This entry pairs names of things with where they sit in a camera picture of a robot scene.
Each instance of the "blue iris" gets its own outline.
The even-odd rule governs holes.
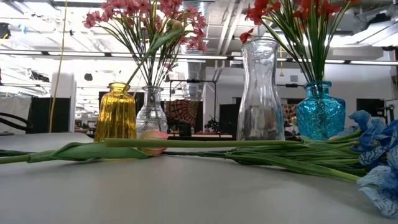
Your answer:
[[[388,152],[387,165],[375,167],[357,183],[360,186],[377,186],[378,189],[363,187],[360,191],[372,200],[383,215],[398,218],[398,146]]]
[[[398,121],[386,127],[380,119],[371,119],[365,111],[357,111],[349,117],[358,123],[363,132],[358,139],[359,144],[351,148],[361,153],[360,163],[370,168],[385,165],[381,157],[398,145]]]

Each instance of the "vase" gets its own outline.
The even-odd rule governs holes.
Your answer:
[[[94,142],[106,138],[136,138],[136,101],[127,93],[125,83],[110,83],[110,93],[103,96]]]
[[[345,101],[329,96],[331,82],[311,82],[304,86],[307,99],[297,105],[300,135],[327,140],[344,130]]]
[[[145,86],[144,106],[137,114],[137,136],[146,130],[167,132],[166,114],[160,106],[160,92],[163,88]]]
[[[284,140],[282,107],[275,85],[278,43],[272,38],[243,45],[244,91],[237,140]]]

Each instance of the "white table surface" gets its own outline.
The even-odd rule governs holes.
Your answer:
[[[0,136],[0,148],[58,149],[84,134]],[[221,159],[161,156],[0,165],[0,224],[380,224],[353,183]]]

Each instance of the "yellow glass vase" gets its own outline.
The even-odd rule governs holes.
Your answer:
[[[127,93],[125,83],[110,83],[110,93],[104,95],[99,110],[94,142],[106,138],[136,138],[136,101]]]

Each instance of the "light fixture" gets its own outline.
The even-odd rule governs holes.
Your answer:
[[[219,55],[177,55],[177,59],[226,60],[227,56],[219,56]]]
[[[325,60],[326,63],[344,63],[344,60]]]
[[[0,50],[0,54],[41,55],[42,53],[36,50]]]
[[[61,55],[61,52],[49,52],[49,55]],[[64,56],[105,56],[101,52],[64,52]]]
[[[385,65],[385,66],[398,66],[398,62],[387,62],[387,61],[350,61],[351,65]]]
[[[112,53],[112,57],[131,57],[130,53]]]

